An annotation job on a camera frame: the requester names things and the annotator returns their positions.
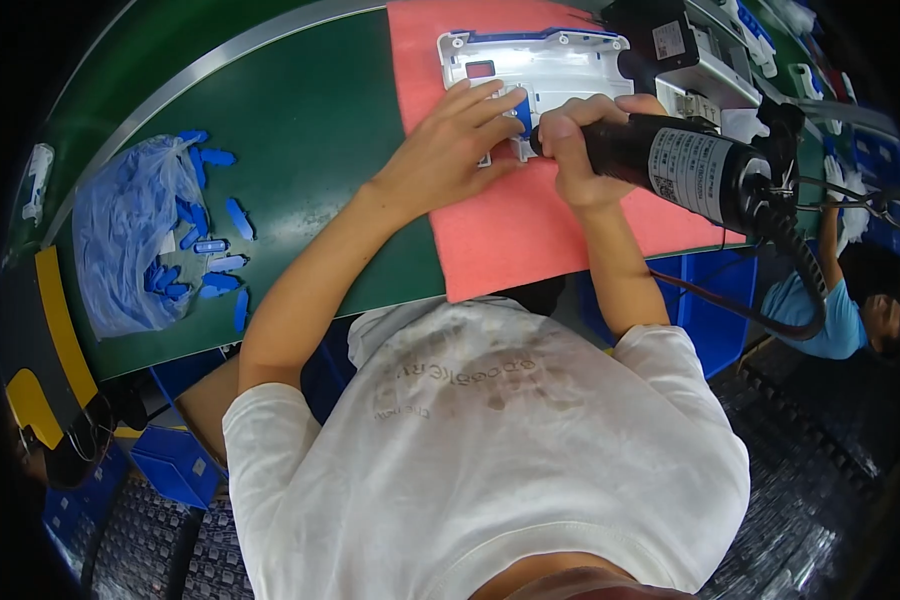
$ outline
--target rectangular opening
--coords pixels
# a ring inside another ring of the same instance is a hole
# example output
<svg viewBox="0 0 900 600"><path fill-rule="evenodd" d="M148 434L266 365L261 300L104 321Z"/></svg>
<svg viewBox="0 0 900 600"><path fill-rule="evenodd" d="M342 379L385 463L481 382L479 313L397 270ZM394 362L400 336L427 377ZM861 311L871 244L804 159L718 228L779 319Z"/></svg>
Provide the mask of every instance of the rectangular opening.
<svg viewBox="0 0 900 600"><path fill-rule="evenodd" d="M493 68L493 60L481 60L480 62L468 62L466 64L466 77L478 79L481 77L493 77L497 74Z"/></svg>

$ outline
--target black hair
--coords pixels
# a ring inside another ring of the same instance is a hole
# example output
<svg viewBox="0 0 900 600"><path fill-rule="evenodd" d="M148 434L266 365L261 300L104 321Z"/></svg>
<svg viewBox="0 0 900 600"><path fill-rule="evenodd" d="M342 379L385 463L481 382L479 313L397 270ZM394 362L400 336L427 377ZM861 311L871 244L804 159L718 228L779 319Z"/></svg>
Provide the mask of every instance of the black hair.
<svg viewBox="0 0 900 600"><path fill-rule="evenodd" d="M900 255L873 242L850 244L840 255L846 294L858 306L867 298L885 294L900 303ZM880 354L900 358L900 333L881 340Z"/></svg>

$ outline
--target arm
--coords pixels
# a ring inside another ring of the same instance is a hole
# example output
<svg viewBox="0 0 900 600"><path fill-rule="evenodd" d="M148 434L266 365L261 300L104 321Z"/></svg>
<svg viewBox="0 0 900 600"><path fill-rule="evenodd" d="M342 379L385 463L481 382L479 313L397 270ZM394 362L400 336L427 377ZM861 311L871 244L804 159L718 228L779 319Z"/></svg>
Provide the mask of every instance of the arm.
<svg viewBox="0 0 900 600"><path fill-rule="evenodd" d="M620 207L634 186L593 173L580 130L598 119L626 122L625 111L666 114L653 96L621 96L614 102L597 94L571 100L540 119L543 154L559 164L556 191L583 227L600 313L617 339L633 326L670 325L663 295Z"/></svg>
<svg viewBox="0 0 900 600"><path fill-rule="evenodd" d="M517 88L490 99L503 82L447 92L384 169L300 253L264 296L240 350L237 392L261 383L300 389L300 370L324 338L350 285L397 230L430 210L468 198L513 171L513 160L480 158L523 131L509 112L525 97Z"/></svg>
<svg viewBox="0 0 900 600"><path fill-rule="evenodd" d="M823 159L823 170L826 172L828 183L845 186L840 165L832 155ZM844 200L844 195L827 191L826 198L830 202L840 203ZM837 231L839 215L839 207L828 206L825 208L820 216L819 229L816 232L817 258L820 269L823 271L823 282L826 283L827 291L833 290L844 278L844 272L840 269L840 263L837 262L837 242L840 237Z"/></svg>

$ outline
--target finger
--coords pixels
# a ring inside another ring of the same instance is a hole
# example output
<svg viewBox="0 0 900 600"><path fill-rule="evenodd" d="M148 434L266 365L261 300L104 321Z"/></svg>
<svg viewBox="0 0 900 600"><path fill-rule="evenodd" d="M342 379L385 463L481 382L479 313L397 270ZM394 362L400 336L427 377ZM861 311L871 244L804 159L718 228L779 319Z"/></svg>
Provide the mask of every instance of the finger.
<svg viewBox="0 0 900 600"><path fill-rule="evenodd" d="M473 127L480 127L491 121L494 117L509 113L518 104L523 102L526 97L526 89L523 87L515 87L499 98L491 98L489 100L477 102L470 106L462 116L467 124L472 125Z"/></svg>
<svg viewBox="0 0 900 600"><path fill-rule="evenodd" d="M627 114L604 94L594 94L586 100L571 98L560 108L549 110L540 117L538 138L543 145L543 156L545 157L553 156L553 149L550 147L547 139L545 131L547 127L545 127L545 124L562 116L569 117L576 125L581 127L601 119L612 123L625 123L627 121Z"/></svg>
<svg viewBox="0 0 900 600"><path fill-rule="evenodd" d="M524 126L520 119L498 114L492 121L478 128L477 132L480 145L491 149L507 138L523 134Z"/></svg>
<svg viewBox="0 0 900 600"><path fill-rule="evenodd" d="M450 86L450 89L447 90L445 96L443 96L442 104L450 103L455 98L460 97L465 91L470 90L470 86L472 85L472 81L468 78L462 78L453 85Z"/></svg>
<svg viewBox="0 0 900 600"><path fill-rule="evenodd" d="M590 167L584 134L573 120L564 115L552 119L546 124L545 136L559 165L560 178L573 182L596 177Z"/></svg>
<svg viewBox="0 0 900 600"><path fill-rule="evenodd" d="M663 107L660 100L651 94L617 96L614 102L621 111L628 114L662 114L664 116L667 114L667 109Z"/></svg>
<svg viewBox="0 0 900 600"><path fill-rule="evenodd" d="M570 117L581 127L601 119L614 122L627 120L627 115L605 94L594 94L586 100L571 98L556 112Z"/></svg>
<svg viewBox="0 0 900 600"><path fill-rule="evenodd" d="M455 114L460 114L473 105L487 100L493 95L493 92L501 90L504 87L504 82L502 79L494 78L485 83L481 83L476 87L471 87L470 89L456 95L452 100L446 103L444 107L443 115L444 116L452 116Z"/></svg>
<svg viewBox="0 0 900 600"><path fill-rule="evenodd" d="M470 194L473 195L483 191L490 184L504 177L504 175L513 173L524 166L526 165L517 158L494 158L490 166L478 169L477 173L473 175L473 179L471 179L473 187L470 189Z"/></svg>

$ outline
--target yellow panel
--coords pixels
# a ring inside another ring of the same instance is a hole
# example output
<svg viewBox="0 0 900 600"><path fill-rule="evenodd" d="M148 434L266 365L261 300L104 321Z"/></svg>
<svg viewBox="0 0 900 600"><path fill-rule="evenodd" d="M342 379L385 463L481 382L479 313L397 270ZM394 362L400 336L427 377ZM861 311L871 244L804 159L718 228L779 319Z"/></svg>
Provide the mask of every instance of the yellow panel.
<svg viewBox="0 0 900 600"><path fill-rule="evenodd" d="M84 353L74 332L74 324L67 311L56 246L50 246L36 253L36 279L40 286L43 312L47 317L49 337L53 340L53 347L56 348L60 365L67 376L76 402L80 408L85 408L96 396L97 384L90 374L90 369L87 368Z"/></svg>
<svg viewBox="0 0 900 600"><path fill-rule="evenodd" d="M37 440L50 450L55 449L63 438L63 431L34 372L29 368L18 370L6 384L6 397L17 425L30 426Z"/></svg>

